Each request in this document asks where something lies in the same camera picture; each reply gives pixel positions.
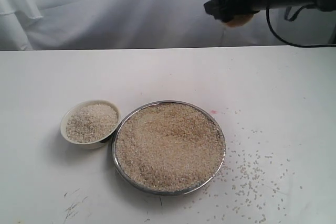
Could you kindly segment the spilled rice grains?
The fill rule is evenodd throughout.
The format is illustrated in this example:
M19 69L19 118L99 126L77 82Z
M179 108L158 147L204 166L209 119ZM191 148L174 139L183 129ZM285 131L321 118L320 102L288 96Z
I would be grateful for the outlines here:
M214 179L183 206L184 223L290 223L292 198L303 186L291 154L266 130L226 110L226 154Z

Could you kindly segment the brown wooden cup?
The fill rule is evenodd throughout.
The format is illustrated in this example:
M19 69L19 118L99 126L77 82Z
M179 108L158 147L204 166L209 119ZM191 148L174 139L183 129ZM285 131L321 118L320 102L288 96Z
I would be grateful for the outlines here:
M230 21L227 21L227 22L222 21L222 23L225 26L231 27L231 28L239 27L239 26L243 26L246 23L248 23L253 18L253 16L254 14L235 15Z

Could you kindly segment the white backdrop curtain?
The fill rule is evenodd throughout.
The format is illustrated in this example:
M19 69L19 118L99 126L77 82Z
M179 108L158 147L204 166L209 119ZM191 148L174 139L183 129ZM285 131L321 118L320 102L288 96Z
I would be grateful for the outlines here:
M1 0L1 50L269 46L265 12L231 28L207 0Z

